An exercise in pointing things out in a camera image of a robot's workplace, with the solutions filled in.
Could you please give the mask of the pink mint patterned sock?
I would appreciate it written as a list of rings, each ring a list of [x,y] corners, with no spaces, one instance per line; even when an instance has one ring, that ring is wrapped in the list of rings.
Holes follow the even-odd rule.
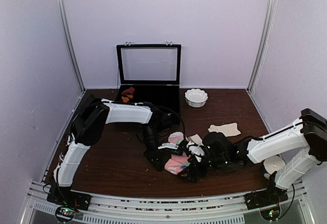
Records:
[[[174,132],[169,135],[168,142],[178,145],[183,140],[182,132]],[[171,174],[178,175],[181,171],[190,165],[189,157],[183,153],[182,155],[171,155],[171,158],[165,164],[165,170]]]

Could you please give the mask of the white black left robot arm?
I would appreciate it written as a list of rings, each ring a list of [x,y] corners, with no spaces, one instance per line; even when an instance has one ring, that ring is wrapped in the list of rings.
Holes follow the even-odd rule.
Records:
[[[160,150],[159,133],[171,126],[170,113],[153,104],[95,100],[74,118],[67,152],[54,170],[54,180],[58,187],[55,188],[53,196],[63,206],[70,205],[74,200],[73,193],[65,187],[72,185],[84,155],[101,139],[105,125],[109,123],[141,124],[143,143],[146,146],[144,156],[156,170],[164,169],[165,160]]]

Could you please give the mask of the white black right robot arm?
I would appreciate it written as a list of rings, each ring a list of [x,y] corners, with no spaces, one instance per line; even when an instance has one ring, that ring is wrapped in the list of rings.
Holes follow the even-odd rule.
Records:
[[[263,191],[262,200],[273,204],[297,179],[318,163],[326,161],[326,118],[306,108],[293,123],[262,137],[247,136],[232,143],[221,132],[210,132],[202,145],[182,141],[189,165],[178,176],[196,183],[212,168],[236,172],[272,156],[298,148],[300,151],[282,169],[273,173],[272,185]]]

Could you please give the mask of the maroon yellow argyle sock roll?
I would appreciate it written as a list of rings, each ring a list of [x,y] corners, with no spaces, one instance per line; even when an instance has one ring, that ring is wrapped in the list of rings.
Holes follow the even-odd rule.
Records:
[[[133,100],[135,89],[129,87],[128,89],[121,92],[121,100],[123,103],[129,103]]]

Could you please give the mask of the beige brown cuffed sock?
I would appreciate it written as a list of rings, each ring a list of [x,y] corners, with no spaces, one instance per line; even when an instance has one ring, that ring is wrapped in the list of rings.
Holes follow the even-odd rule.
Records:
[[[197,144],[197,145],[203,145],[202,138],[198,134],[195,134],[193,136],[188,137],[188,140],[190,142],[193,142],[193,143]]]

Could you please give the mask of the beige striped sock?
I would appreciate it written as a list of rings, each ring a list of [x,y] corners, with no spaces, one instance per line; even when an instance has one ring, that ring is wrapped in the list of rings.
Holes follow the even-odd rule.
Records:
[[[219,126],[212,124],[207,130],[209,132],[223,133],[226,137],[235,137],[241,134],[237,123],[223,124]]]

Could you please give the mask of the white scalloped ceramic bowl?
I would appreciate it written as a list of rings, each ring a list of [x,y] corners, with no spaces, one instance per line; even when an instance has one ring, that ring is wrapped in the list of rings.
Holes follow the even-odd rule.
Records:
[[[192,88],[184,93],[184,98],[188,106],[201,108],[208,101],[208,94],[204,90]]]

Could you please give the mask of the white blue cup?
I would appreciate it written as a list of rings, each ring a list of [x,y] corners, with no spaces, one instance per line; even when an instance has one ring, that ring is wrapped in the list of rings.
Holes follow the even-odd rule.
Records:
[[[263,176],[269,179],[270,176],[286,165],[285,161],[278,155],[267,158],[263,162]]]

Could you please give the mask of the black compartment storage box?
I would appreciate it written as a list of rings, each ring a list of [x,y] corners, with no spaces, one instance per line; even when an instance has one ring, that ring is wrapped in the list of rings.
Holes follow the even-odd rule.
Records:
[[[122,92],[132,87],[130,103],[150,102],[180,115],[181,50],[172,43],[117,45],[120,86],[115,101],[122,102]]]

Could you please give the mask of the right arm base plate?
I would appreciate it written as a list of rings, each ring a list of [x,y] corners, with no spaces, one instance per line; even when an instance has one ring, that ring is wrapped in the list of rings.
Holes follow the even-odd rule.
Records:
[[[252,191],[244,195],[248,210],[263,208],[270,205],[277,205],[288,200],[287,190],[277,187],[268,187],[261,191]]]

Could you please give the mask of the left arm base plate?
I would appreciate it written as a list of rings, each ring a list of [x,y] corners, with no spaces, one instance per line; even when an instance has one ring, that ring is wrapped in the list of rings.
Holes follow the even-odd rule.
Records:
[[[51,186],[47,201],[72,209],[87,211],[91,196],[85,193],[72,191],[70,187]]]

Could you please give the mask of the aluminium table edge rail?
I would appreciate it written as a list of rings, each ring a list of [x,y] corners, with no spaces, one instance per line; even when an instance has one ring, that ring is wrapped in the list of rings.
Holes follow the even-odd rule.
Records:
[[[49,186],[32,181],[25,199],[25,209],[18,223],[60,223],[55,217],[58,205],[46,200]],[[318,223],[312,204],[301,180],[294,183],[295,196],[290,206],[293,191],[288,190],[287,201],[279,207],[282,215],[277,222],[266,221],[264,210],[248,209],[241,192],[216,196],[184,198],[136,198],[95,193],[91,196],[88,210],[79,210],[68,223]]]

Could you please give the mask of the left aluminium frame post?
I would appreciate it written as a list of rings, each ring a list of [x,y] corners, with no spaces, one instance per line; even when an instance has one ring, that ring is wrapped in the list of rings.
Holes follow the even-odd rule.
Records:
[[[74,75],[76,77],[79,89],[81,90],[81,92],[84,92],[84,91],[86,91],[86,88],[85,88],[85,85],[82,80],[81,72],[80,72],[80,69],[79,69],[79,66],[77,63],[76,54],[75,54],[74,47],[73,47],[73,41],[72,41],[71,33],[69,30],[65,3],[64,3],[64,0],[57,0],[57,3],[58,3],[58,7],[59,7],[61,22],[62,22],[63,31],[64,31],[64,38],[65,38],[65,42],[66,42],[66,46],[67,46],[67,50],[68,50],[69,59],[72,64]]]

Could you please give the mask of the aluminium frame post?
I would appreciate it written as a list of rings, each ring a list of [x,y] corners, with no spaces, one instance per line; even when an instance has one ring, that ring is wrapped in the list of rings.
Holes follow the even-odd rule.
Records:
[[[69,30],[65,3],[64,3],[64,0],[57,0],[57,3],[58,3],[58,7],[59,7],[61,22],[62,22],[63,31],[64,31],[64,38],[65,38],[65,42],[66,42],[66,46],[67,46],[67,50],[68,50],[69,59],[72,64],[74,75],[76,77],[79,89],[81,90],[81,92],[84,92],[84,91],[86,91],[86,88],[85,88],[85,85],[82,80],[81,72],[80,72],[80,69],[79,69],[79,66],[77,63],[76,54],[75,54],[74,47],[73,47],[73,41],[72,41],[71,33]]]
[[[274,19],[275,7],[276,7],[276,0],[267,0],[265,19],[264,19],[263,29],[259,41],[259,47],[256,54],[252,73],[250,76],[249,84],[247,87],[247,91],[250,94],[254,93],[256,82],[259,79],[259,75],[261,73],[261,67],[264,62],[266,48],[268,44],[268,38],[272,27],[272,22]]]

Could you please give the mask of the right aluminium frame post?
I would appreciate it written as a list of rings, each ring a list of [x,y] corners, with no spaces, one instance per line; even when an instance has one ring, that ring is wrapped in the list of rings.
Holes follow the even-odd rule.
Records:
[[[252,73],[250,76],[249,84],[247,87],[247,91],[250,94],[254,93],[256,82],[259,79],[259,75],[261,73],[261,67],[264,62],[266,48],[268,44],[268,38],[272,27],[272,22],[274,19],[275,7],[276,7],[276,0],[267,0],[265,19],[264,19],[263,29],[259,41],[259,47],[256,54]]]

